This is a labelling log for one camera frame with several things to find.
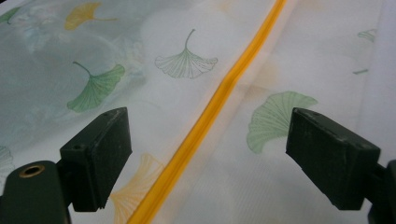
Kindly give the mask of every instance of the metal grommet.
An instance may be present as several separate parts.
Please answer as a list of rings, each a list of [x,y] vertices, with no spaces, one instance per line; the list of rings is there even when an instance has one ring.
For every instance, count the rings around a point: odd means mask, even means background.
[[[41,174],[46,167],[44,165],[38,164],[38,165],[32,165],[29,167],[26,167],[20,172],[20,177],[21,178],[30,178],[35,175]]]

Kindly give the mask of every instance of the white fabric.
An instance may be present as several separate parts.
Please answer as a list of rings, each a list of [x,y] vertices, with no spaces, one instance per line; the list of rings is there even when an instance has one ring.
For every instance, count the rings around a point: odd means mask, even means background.
[[[366,78],[375,72],[370,67],[374,43],[359,33],[377,28],[380,9],[381,1],[301,1],[266,64],[256,68],[259,74],[237,112],[222,112],[156,223],[366,223],[369,204],[360,211],[338,211],[285,153],[286,137],[268,141],[255,154],[247,136],[254,111],[285,91],[313,97],[318,103],[309,109],[357,131],[359,121],[366,120],[361,117],[369,94],[365,86],[371,85]]]
[[[371,75],[364,92],[357,132],[382,149],[380,163],[386,166],[396,158],[396,22],[395,1],[384,1]]]
[[[1,186],[10,168],[58,161],[59,148],[71,137],[99,114],[120,106],[128,107],[134,153],[114,192],[128,185],[139,171],[141,158],[164,167],[274,2],[6,3],[0,16],[18,8],[0,22],[0,162],[7,166],[0,174]],[[80,20],[82,16],[81,23],[68,19],[76,14]],[[189,64],[182,57],[189,57]],[[179,62],[178,70],[164,66],[167,60],[173,65]],[[88,85],[103,75],[111,79],[102,78],[105,88]],[[107,85],[114,89],[109,91]],[[84,93],[87,86],[91,91]],[[92,96],[93,90],[99,92],[94,96],[100,103],[81,100],[81,95]],[[115,209],[121,205],[109,200],[105,210],[72,212],[72,219],[74,223],[116,222]],[[135,205],[128,209],[125,216],[132,214]]]

